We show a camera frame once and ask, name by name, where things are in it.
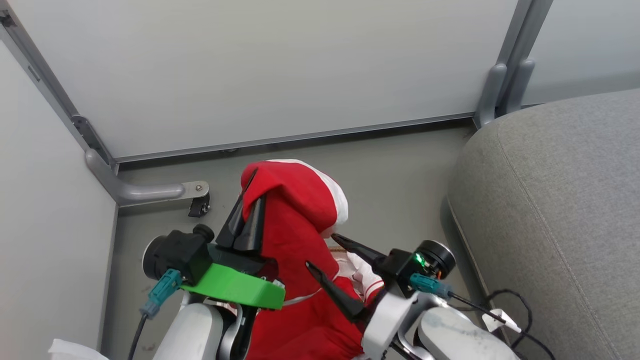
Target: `gray floor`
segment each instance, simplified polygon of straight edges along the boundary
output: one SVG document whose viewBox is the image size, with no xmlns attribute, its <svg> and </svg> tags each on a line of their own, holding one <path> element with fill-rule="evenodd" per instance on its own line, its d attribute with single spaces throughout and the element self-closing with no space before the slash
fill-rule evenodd
<svg viewBox="0 0 640 360">
<path fill-rule="evenodd" d="M 175 163 L 122 171 L 120 177 L 138 184 L 208 181 L 211 212 L 201 219 L 187 217 L 189 202 L 121 209 L 116 230 L 102 352 L 125 359 L 140 319 L 138 308 L 153 282 L 141 271 L 147 243 L 173 229 L 190 231 L 199 222 L 217 230 L 239 193 L 239 175 L 253 161 L 297 158 L 332 176 L 349 201 L 349 220 L 339 232 L 381 252 L 397 247 L 413 250 L 422 240 L 448 243 L 458 269 L 447 279 L 456 292 L 476 299 L 476 280 L 455 239 L 454 227 L 441 216 L 447 177 L 460 149 L 473 133 L 472 125 L 452 123 L 420 129 L 418 133 L 375 135 L 353 141 L 315 142 L 308 147 L 273 145 L 268 152 L 239 150 L 213 160 Z M 136 359 L 152 359 L 175 316 L 181 295 L 174 295 L 153 321 L 147 322 Z M 399 359 L 395 354 L 389 359 Z"/>
</svg>

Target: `sofa seam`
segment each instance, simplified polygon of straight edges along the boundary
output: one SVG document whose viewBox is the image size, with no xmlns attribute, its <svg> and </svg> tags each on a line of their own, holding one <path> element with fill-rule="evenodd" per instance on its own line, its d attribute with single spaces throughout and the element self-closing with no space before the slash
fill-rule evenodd
<svg viewBox="0 0 640 360">
<path fill-rule="evenodd" d="M 573 285 L 578 290 L 578 294 L 580 296 L 580 306 L 591 315 L 590 319 L 592 321 L 592 324 L 595 325 L 594 328 L 596 329 L 596 333 L 598 334 L 598 337 L 600 338 L 600 341 L 602 341 L 604 343 L 605 348 L 607 349 L 607 352 L 609 353 L 610 356 L 617 357 L 618 359 L 620 359 L 621 357 L 620 357 L 620 354 L 618 353 L 618 350 L 616 349 L 615 345 L 611 341 L 611 339 L 608 336 L 608 334 L 606 333 L 606 331 L 604 331 L 604 329 L 602 328 L 602 324 L 600 323 L 600 320 L 598 319 L 598 316 L 596 315 L 595 311 L 593 311 L 593 308 L 591 307 L 591 304 L 589 303 L 589 300 L 587 299 L 587 296 L 585 295 L 584 291 L 582 290 L 582 286 L 580 286 L 580 282 L 576 278 L 573 270 L 571 269 L 571 266 L 567 262 L 564 254 L 563 254 L 563 251 L 560 248 L 560 244 L 558 244 L 555 235 L 553 234 L 553 232 L 551 231 L 551 228 L 549 227 L 549 225 L 547 223 L 547 220 L 545 219 L 544 215 L 540 211 L 540 209 L 539 209 L 538 205 L 536 204 L 535 200 L 531 196 L 531 192 L 527 188 L 526 184 L 522 181 L 522 178 L 520 177 L 520 174 L 517 172 L 516 168 L 513 166 L 511 160 L 509 159 L 509 156 L 508 156 L 508 154 L 507 154 L 507 152 L 506 152 L 506 150 L 505 150 L 505 148 L 504 148 L 504 146 L 502 144 L 502 141 L 500 140 L 500 126 L 501 125 L 502 125 L 501 122 L 496 124 L 495 136 L 496 136 L 498 145 L 500 146 L 500 151 L 502 153 L 502 156 L 507 161 L 507 164 L 509 165 L 509 168 L 511 169 L 511 173 L 512 173 L 513 177 L 516 179 L 516 181 L 519 184 L 518 188 L 520 189 L 522 194 L 525 196 L 525 199 L 526 199 L 526 201 L 527 201 L 527 203 L 529 205 L 529 208 L 531 208 L 531 210 L 536 215 L 536 217 L 538 217 L 542 221 L 543 233 L 545 234 L 545 237 L 547 238 L 547 241 L 549 241 L 552 244 L 552 246 L 555 248 L 556 252 L 560 256 L 560 259 L 561 259 L 561 261 L 562 261 L 562 263 L 563 263 L 563 265 L 565 267 L 565 271 L 568 273 Z"/>
</svg>

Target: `gray metal leg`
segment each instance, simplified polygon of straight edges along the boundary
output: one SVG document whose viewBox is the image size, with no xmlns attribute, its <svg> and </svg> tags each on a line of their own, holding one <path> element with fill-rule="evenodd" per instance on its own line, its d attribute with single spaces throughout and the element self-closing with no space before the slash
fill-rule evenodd
<svg viewBox="0 0 640 360">
<path fill-rule="evenodd" d="M 489 75 L 484 82 L 482 95 L 474 115 L 474 123 L 478 129 L 495 119 L 495 106 L 498 103 L 500 88 L 502 88 L 502 82 L 506 74 L 507 65 L 501 63 L 494 65 L 489 70 Z"/>
<path fill-rule="evenodd" d="M 181 184 L 133 185 L 120 180 L 100 157 L 98 152 L 88 149 L 84 158 L 87 166 L 120 207 L 178 199 L 193 199 L 209 193 L 206 181 L 191 181 Z"/>
<path fill-rule="evenodd" d="M 536 61 L 532 58 L 525 59 L 518 64 L 518 68 L 513 75 L 510 91 L 504 94 L 504 98 L 498 107 L 498 116 L 520 110 L 522 97 L 527 91 L 527 85 L 535 66 Z"/>
</svg>

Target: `red fabric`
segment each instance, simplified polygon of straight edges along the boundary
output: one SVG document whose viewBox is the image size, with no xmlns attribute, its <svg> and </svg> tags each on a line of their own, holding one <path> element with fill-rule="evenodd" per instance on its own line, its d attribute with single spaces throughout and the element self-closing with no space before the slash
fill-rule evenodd
<svg viewBox="0 0 640 360">
<path fill-rule="evenodd" d="M 299 163 L 264 161 L 249 165 L 244 185 L 258 168 L 244 202 L 244 217 L 251 203 L 267 194 L 262 255 L 278 261 L 285 299 L 311 295 L 320 285 L 309 274 L 311 261 L 329 278 L 338 272 L 319 233 L 331 227 L 337 211 L 331 192 L 313 169 Z M 357 298 L 351 280 L 337 277 L 334 283 Z M 362 334 L 349 323 L 324 291 L 279 311 L 261 311 L 253 326 L 247 360 L 352 359 L 362 353 Z"/>
</svg>

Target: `gray upholstered ottoman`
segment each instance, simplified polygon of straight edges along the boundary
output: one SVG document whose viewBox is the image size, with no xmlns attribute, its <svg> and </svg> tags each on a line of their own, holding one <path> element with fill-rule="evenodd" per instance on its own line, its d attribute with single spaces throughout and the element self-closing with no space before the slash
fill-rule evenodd
<svg viewBox="0 0 640 360">
<path fill-rule="evenodd" d="M 558 359 L 640 359 L 639 90 L 497 119 L 463 150 L 449 204 L 485 291 L 520 292 Z M 525 326 L 517 298 L 495 305 Z"/>
</svg>

